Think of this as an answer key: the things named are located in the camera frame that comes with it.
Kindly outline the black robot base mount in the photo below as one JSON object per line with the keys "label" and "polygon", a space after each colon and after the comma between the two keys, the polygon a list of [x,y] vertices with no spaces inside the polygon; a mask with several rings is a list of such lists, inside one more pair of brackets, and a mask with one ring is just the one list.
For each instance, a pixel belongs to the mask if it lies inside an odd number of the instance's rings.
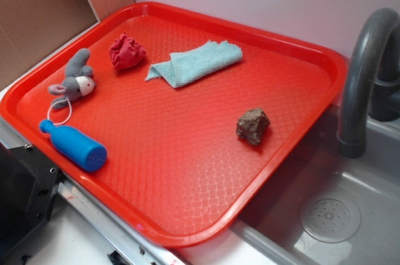
{"label": "black robot base mount", "polygon": [[1,264],[49,222],[60,175],[39,149],[1,145]]}

